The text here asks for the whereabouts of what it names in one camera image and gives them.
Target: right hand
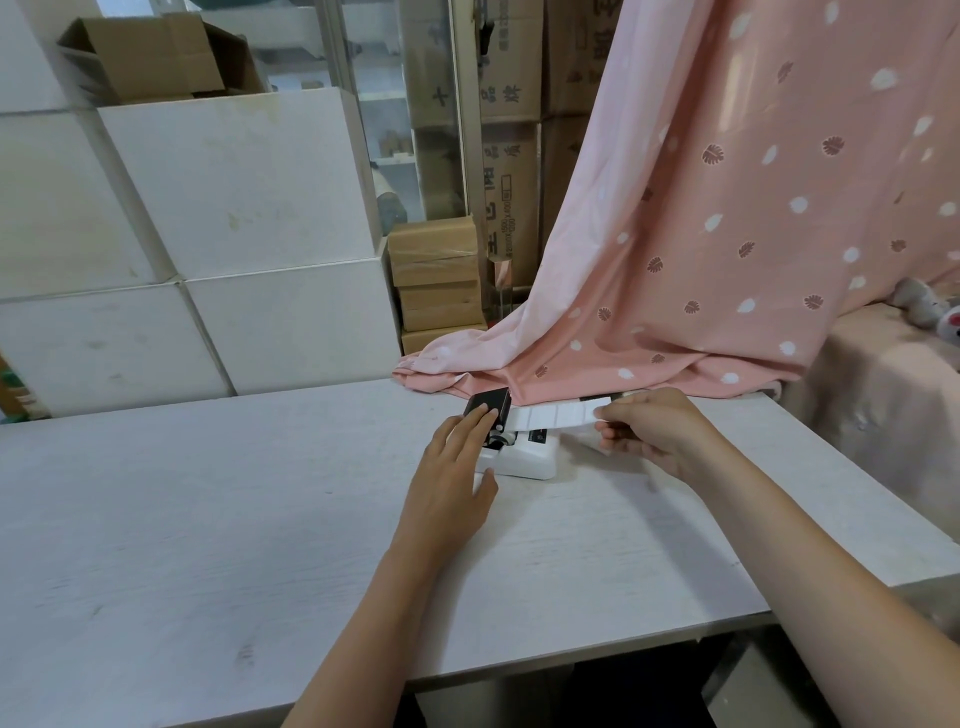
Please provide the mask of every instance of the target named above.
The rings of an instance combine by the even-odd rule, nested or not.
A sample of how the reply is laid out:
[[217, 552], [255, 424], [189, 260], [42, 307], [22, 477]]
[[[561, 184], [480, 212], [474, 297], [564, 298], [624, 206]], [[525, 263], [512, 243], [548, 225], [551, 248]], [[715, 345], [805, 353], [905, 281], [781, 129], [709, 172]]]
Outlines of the right hand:
[[596, 423], [600, 447], [646, 458], [687, 483], [695, 471], [696, 455], [723, 435], [679, 389], [654, 389], [598, 407]]

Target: white table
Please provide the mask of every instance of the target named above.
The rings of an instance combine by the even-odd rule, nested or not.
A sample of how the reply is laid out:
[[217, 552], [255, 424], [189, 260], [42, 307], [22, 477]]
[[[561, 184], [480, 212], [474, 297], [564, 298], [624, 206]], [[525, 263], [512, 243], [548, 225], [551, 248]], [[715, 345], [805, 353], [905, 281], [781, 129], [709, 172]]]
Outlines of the white table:
[[[887, 584], [960, 546], [762, 396], [698, 402]], [[364, 592], [452, 397], [391, 381], [0, 428], [0, 722], [166, 726], [297, 698]], [[684, 485], [569, 443], [504, 478], [414, 676], [455, 681], [769, 619]]]

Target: pink polka dot fabric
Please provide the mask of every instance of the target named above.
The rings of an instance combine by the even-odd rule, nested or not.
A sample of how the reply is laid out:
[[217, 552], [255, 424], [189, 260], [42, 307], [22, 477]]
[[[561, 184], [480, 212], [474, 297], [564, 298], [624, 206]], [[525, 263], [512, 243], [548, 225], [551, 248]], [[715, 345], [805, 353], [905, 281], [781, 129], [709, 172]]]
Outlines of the pink polka dot fabric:
[[524, 404], [801, 376], [838, 314], [960, 269], [958, 22], [953, 0], [625, 0], [529, 301], [395, 375]]

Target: forearm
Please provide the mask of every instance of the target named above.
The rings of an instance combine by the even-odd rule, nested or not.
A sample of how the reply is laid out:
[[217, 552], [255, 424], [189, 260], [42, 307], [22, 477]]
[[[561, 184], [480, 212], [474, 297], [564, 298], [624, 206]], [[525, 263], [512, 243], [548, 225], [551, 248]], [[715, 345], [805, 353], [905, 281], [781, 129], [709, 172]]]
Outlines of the forearm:
[[733, 446], [707, 448], [691, 481], [844, 724], [960, 724], [960, 649]]
[[436, 570], [389, 550], [284, 728], [392, 725]]

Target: brown cardboard box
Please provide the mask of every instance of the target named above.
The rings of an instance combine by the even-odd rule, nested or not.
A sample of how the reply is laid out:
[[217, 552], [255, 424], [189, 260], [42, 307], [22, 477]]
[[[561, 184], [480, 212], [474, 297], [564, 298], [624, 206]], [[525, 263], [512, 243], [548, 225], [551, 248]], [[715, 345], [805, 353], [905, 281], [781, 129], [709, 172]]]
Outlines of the brown cardboard box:
[[512, 260], [513, 284], [532, 285], [538, 263], [537, 127], [483, 128], [487, 257]]
[[479, 279], [398, 290], [403, 328], [407, 331], [484, 323]]
[[426, 349], [426, 345], [441, 336], [453, 333], [454, 331], [463, 331], [468, 328], [475, 328], [480, 331], [486, 331], [486, 324], [471, 324], [467, 327], [447, 327], [447, 328], [429, 328], [426, 331], [403, 331], [400, 334], [400, 341], [403, 343], [403, 353], [417, 353]]
[[493, 33], [480, 64], [480, 118], [540, 121], [543, 0], [484, 0], [481, 17]]
[[477, 232], [473, 218], [395, 226], [387, 236], [394, 285], [477, 280]]
[[84, 73], [84, 90], [107, 103], [265, 90], [247, 41], [194, 12], [78, 18], [59, 45]]
[[540, 254], [560, 214], [573, 177], [589, 116], [558, 116], [543, 122], [543, 223]]
[[589, 114], [622, 0], [546, 0], [547, 114]]

